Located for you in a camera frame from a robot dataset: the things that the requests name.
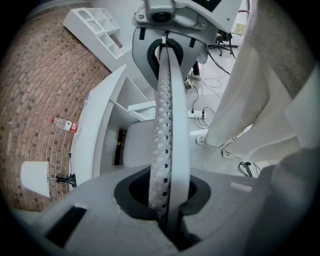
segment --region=white floor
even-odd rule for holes
[[[235,57],[239,53],[239,49],[233,49]],[[211,49],[210,53],[212,57],[229,73],[231,73],[235,59],[230,55],[229,51],[222,50],[222,56],[219,56],[218,49]],[[204,65],[199,64],[200,74],[202,80],[195,81],[192,80],[193,85],[198,89],[199,98],[194,103],[195,111],[202,111],[204,107],[211,108],[214,112],[217,110],[220,103],[220,97],[223,96],[226,86],[228,84],[229,75],[226,74],[223,70],[218,68],[216,64],[209,58],[207,63]],[[147,96],[149,100],[154,99],[154,93],[152,89],[146,89],[143,93]],[[197,91],[194,87],[186,90],[186,99],[187,99],[187,108],[192,110],[193,102],[197,98]],[[206,109],[206,119],[205,123],[208,124],[214,114]],[[233,158],[225,159],[222,156],[222,148],[212,152],[210,149],[199,146],[196,144],[196,137],[199,135],[205,135],[208,129],[201,129],[197,126],[195,119],[189,119],[189,131],[190,131],[190,164],[192,168],[197,168],[201,170],[206,170],[216,173],[224,173],[229,175],[239,175],[242,174],[238,171],[238,165],[240,162],[246,162],[245,159]],[[268,162],[258,162],[257,166],[262,169],[268,166]],[[256,170],[256,167],[253,165],[250,166],[253,177],[257,177],[260,173],[259,170]]]

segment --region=plastic bottle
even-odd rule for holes
[[[66,131],[75,133],[78,130],[78,125],[76,123],[63,118],[52,118],[51,122],[55,123],[56,126]]]

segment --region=black pants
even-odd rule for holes
[[[198,61],[195,61],[195,63],[193,64],[192,68],[193,68],[192,73],[193,73],[194,75],[196,75],[196,76],[197,76],[197,75],[200,75],[200,70],[199,70]]]

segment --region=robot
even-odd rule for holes
[[[303,219],[319,151],[266,167],[258,179],[190,168],[183,78],[218,29],[231,31],[240,4],[145,0],[134,14],[132,57],[157,92],[151,164],[89,180],[45,211],[33,229],[52,254],[269,254]]]

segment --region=brick wall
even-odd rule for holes
[[[68,193],[50,182],[50,199],[24,188],[24,161],[49,161],[50,176],[69,173],[73,134],[51,123],[75,122],[87,92],[110,71],[66,28],[64,6],[28,19],[0,66],[0,187],[10,207],[44,210]]]

